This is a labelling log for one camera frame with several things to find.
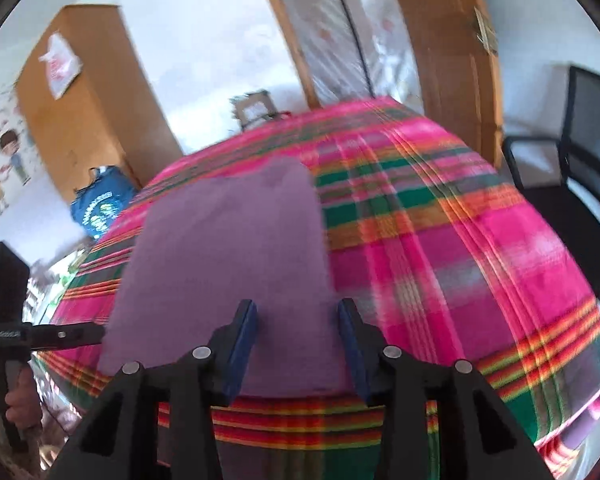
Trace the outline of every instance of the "wooden door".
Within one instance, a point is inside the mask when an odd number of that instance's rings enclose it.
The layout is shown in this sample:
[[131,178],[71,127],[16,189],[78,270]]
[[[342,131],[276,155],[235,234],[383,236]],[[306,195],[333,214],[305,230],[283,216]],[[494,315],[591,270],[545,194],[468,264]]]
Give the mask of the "wooden door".
[[496,167],[502,91],[494,52],[478,39],[485,0],[398,0],[409,30],[427,117]]

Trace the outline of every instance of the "striped fabric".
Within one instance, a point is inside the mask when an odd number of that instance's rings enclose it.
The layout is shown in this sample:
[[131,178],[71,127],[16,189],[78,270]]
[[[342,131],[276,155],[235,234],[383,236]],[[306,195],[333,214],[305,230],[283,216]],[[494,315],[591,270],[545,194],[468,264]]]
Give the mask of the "striped fabric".
[[[354,298],[366,322],[417,358],[474,362],[554,474],[564,472],[579,442],[567,448],[560,437],[590,406],[600,409],[595,298],[513,186],[457,137],[389,98],[268,123],[164,170],[93,248],[54,322],[107,322],[153,202],[196,179],[240,174],[278,155],[297,157],[315,178],[338,293]],[[38,358],[83,410],[107,383],[96,372],[98,347]],[[436,478],[434,403],[427,413]],[[382,409],[366,409],[349,394],[240,397],[213,418],[226,478],[373,476]],[[168,424],[168,406],[160,423]]]

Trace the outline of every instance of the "brown wardrobe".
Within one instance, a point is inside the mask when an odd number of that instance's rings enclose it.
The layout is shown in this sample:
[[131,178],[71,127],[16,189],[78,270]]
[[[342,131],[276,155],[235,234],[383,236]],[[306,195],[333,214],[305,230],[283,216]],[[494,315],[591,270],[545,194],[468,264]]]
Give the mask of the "brown wardrobe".
[[[56,31],[83,63],[82,73],[58,100],[38,59]],[[141,187],[182,156],[116,6],[64,7],[33,49],[15,88],[30,134],[67,202],[90,182],[89,168],[116,165]]]

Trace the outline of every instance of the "chair armrest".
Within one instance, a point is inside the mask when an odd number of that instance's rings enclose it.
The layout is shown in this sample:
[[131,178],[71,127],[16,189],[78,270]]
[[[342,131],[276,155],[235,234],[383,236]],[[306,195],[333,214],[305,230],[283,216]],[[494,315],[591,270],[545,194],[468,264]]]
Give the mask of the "chair armrest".
[[520,178],[520,170],[518,169],[518,165],[516,164],[516,159],[513,156],[513,151],[511,146],[514,142],[552,142],[556,146],[560,142],[560,137],[548,136],[548,135],[536,135],[536,136],[524,136],[524,135],[508,135],[505,136],[504,141],[502,142],[502,155],[504,156],[504,160],[509,167],[509,171],[511,172],[511,177],[513,178],[513,183],[515,184],[518,190],[522,191],[525,189],[525,186],[522,184],[522,179]]

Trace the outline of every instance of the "silver screw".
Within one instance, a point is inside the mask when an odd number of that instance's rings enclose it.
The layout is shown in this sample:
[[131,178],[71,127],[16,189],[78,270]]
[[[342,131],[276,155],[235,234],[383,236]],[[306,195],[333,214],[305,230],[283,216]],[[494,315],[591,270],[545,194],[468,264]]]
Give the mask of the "silver screw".
[[140,369],[140,363],[131,361],[122,367],[122,371],[127,375],[133,375]]
[[211,355],[211,348],[208,346],[199,346],[193,349],[192,355],[196,359],[206,359]]
[[465,361],[464,359],[460,359],[456,361],[456,370],[458,370],[461,374],[469,374],[471,370],[474,369],[472,364],[469,361]]
[[402,350],[400,350],[397,346],[389,345],[384,347],[382,353],[386,355],[389,359],[397,359],[402,355]]

